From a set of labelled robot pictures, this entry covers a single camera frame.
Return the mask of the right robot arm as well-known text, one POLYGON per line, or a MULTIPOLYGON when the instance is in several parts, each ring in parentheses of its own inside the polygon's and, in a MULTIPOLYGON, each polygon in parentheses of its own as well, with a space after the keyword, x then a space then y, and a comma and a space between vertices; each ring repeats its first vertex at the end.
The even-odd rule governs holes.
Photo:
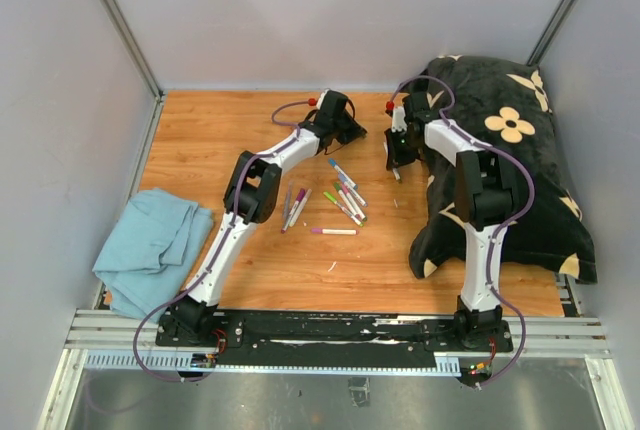
POLYGON ((401 105, 387 101, 385 112, 391 117, 385 131, 387 169, 415 161, 424 148, 439 153, 455 169, 453 204, 466 238, 465 279, 450 325, 455 342, 466 350, 488 345, 492 351, 511 351, 503 320, 506 303, 498 290, 501 252, 508 226, 532 207, 532 177, 506 151, 461 129, 445 110, 430 118, 418 94, 408 95, 401 105))

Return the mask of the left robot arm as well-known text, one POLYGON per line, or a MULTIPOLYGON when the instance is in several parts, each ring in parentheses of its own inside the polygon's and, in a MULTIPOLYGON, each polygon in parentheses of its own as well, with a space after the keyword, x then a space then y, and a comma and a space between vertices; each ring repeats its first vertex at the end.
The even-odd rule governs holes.
POLYGON ((214 313, 226 280, 249 238, 275 210, 282 177, 332 143, 346 145, 366 135, 347 95, 325 90, 304 103, 311 111, 289 125, 289 136, 266 150, 245 151, 238 157, 223 197, 224 214, 216 237, 185 291, 164 307, 157 344, 200 346, 220 337, 214 313))

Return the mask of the lavender cap marker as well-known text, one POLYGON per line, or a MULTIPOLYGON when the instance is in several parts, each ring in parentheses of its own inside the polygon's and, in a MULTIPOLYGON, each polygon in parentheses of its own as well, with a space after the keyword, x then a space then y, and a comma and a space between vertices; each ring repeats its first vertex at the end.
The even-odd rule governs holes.
POLYGON ((343 174, 338 174, 338 177, 342 184, 344 184, 353 198, 358 202, 360 206, 367 207, 368 203, 366 200, 360 195, 360 193, 356 190, 356 188, 351 184, 351 182, 347 179, 347 177, 343 174))

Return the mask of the dark green cap marker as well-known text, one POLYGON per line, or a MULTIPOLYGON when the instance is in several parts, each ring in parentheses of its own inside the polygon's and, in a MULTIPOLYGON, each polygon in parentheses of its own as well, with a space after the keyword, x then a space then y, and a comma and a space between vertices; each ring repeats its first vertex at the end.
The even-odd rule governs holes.
POLYGON ((392 168, 392 173, 394 175, 394 178, 395 178, 396 182, 401 183, 402 182, 402 178, 400 176, 400 173, 399 173, 398 169, 392 168))

